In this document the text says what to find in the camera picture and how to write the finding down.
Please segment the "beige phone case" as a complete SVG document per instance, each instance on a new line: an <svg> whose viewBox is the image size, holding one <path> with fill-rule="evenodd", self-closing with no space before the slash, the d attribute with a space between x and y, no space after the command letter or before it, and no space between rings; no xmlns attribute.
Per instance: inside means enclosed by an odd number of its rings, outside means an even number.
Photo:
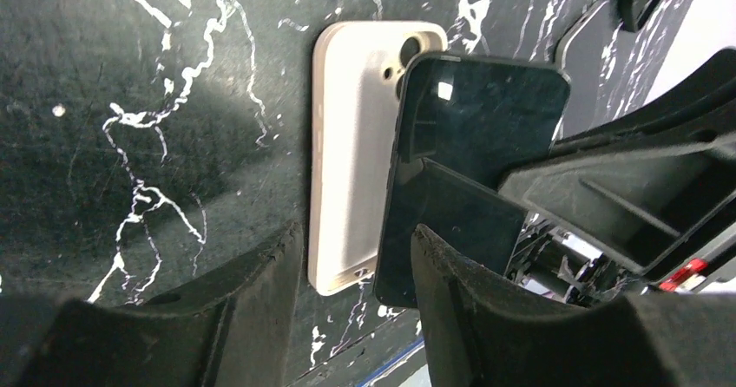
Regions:
<svg viewBox="0 0 736 387"><path fill-rule="evenodd" d="M348 21L312 53L312 176L307 276L331 296L373 275L402 80L411 59L445 51L436 23Z"/></svg>

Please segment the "black smartphone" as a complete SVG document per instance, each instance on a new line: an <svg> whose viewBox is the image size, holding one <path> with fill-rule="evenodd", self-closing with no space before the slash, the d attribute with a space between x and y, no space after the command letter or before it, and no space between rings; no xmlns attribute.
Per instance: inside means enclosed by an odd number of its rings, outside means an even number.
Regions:
<svg viewBox="0 0 736 387"><path fill-rule="evenodd" d="M413 308L419 225L505 272L526 213L497 189L510 169L548 156L570 82L549 64L432 52L411 61L401 92L374 293Z"/></svg>

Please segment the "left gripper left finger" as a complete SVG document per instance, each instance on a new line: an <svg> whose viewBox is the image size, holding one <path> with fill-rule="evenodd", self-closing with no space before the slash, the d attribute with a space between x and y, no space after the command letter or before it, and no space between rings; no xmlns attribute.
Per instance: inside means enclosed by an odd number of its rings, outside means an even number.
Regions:
<svg viewBox="0 0 736 387"><path fill-rule="evenodd" d="M1 298L4 386L280 386L303 266L298 222L142 305Z"/></svg>

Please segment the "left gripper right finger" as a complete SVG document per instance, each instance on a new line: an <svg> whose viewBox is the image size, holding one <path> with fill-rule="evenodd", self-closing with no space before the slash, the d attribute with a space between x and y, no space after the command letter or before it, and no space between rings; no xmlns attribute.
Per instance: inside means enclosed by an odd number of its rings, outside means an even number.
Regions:
<svg viewBox="0 0 736 387"><path fill-rule="evenodd" d="M534 294L427 226L411 263L435 386L732 386L731 293L624 295L592 308Z"/></svg>

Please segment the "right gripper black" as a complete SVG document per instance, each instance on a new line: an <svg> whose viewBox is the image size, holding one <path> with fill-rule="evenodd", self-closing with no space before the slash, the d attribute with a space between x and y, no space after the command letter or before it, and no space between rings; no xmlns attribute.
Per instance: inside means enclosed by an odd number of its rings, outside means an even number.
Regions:
<svg viewBox="0 0 736 387"><path fill-rule="evenodd" d="M629 292L734 293L734 49L508 172L498 191L572 232L527 219L505 278L531 292L582 307Z"/></svg>

